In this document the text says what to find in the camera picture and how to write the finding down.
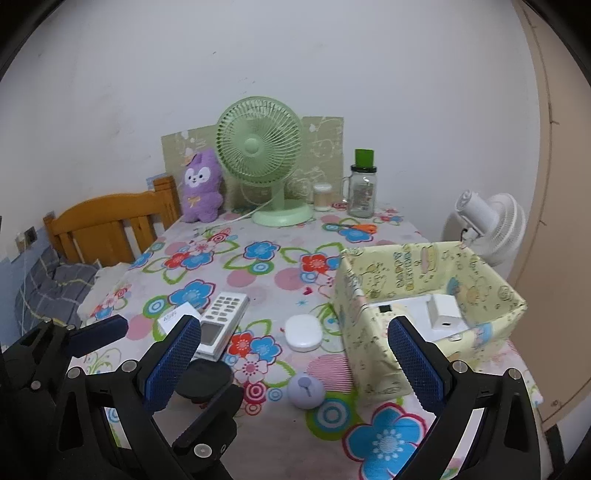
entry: storage box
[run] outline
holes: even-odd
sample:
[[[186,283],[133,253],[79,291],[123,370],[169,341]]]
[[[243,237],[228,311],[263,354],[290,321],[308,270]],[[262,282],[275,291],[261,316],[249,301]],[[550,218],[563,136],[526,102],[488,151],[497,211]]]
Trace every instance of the storage box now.
[[[461,359],[472,368],[498,352],[527,309],[525,300],[461,242],[350,248],[341,257],[333,305],[360,399],[366,401],[412,392],[388,346],[387,325],[369,303],[454,295],[470,328],[435,343],[450,361]]]

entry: small glass jar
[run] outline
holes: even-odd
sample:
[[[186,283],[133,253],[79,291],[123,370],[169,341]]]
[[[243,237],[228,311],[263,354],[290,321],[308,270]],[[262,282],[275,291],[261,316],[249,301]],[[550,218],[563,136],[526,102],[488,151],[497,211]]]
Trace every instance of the small glass jar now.
[[[314,210],[328,212],[332,205],[332,185],[330,183],[314,184]]]
[[[343,179],[343,194],[347,198],[347,213],[349,215],[359,218],[373,217],[378,185],[376,172],[376,167],[351,165],[351,175]],[[349,185],[345,194],[346,182]]]

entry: blue gripper pad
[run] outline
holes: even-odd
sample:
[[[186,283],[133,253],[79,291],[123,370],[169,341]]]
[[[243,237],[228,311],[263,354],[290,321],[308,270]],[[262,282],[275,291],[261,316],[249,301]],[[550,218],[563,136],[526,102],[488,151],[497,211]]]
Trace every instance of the blue gripper pad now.
[[[426,342],[404,316],[390,321],[388,344],[423,409],[438,415],[451,384],[445,356],[436,345]]]
[[[183,316],[166,338],[154,346],[167,342],[169,338],[172,340],[168,342],[168,347],[146,378],[143,389],[140,388],[144,394],[144,408],[149,412],[163,410],[173,395],[178,381],[201,342],[199,320],[189,315]]]

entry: floral tablecloth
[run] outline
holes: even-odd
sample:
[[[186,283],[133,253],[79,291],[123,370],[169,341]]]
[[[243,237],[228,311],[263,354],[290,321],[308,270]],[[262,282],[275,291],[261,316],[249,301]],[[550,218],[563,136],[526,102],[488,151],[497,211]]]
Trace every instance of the floral tablecloth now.
[[[289,228],[266,228],[250,219],[209,229],[175,223],[95,309],[93,320],[115,313],[126,317],[127,336],[72,365],[88,374],[114,370],[127,359],[140,359],[163,338],[156,320],[166,311],[185,301],[204,309],[222,290],[245,293],[251,304],[223,357],[246,392],[236,416],[238,436],[222,457],[230,474],[236,480],[391,479],[434,416],[414,395],[372,405],[358,401],[330,296],[343,248],[426,239],[394,209],[378,212],[364,222],[369,226],[348,218],[342,205],[315,216]],[[322,323],[323,342],[313,352],[293,352],[285,342],[282,327],[298,313],[312,313]],[[540,403],[509,342],[480,370],[501,374],[509,367],[523,372],[532,401]],[[321,379],[327,390],[324,403],[311,411],[292,406],[285,393],[289,379],[302,371]],[[174,394],[154,417],[172,442],[200,412],[200,406]],[[116,411],[108,409],[108,418],[119,444],[127,446]],[[478,420],[474,415],[444,478],[461,466]]]

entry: bed headboard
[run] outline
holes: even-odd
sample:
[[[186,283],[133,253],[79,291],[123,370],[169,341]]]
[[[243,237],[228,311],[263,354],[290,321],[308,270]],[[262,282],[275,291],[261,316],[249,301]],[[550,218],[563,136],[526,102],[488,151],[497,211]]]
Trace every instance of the bed headboard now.
[[[53,248],[65,255],[68,262],[92,263],[98,259],[107,267],[135,259],[125,235],[124,220],[131,224],[142,252],[156,240],[151,215],[159,215],[165,229],[179,218],[178,194],[171,176],[154,180],[153,192],[90,199],[58,218],[48,215],[43,222]]]

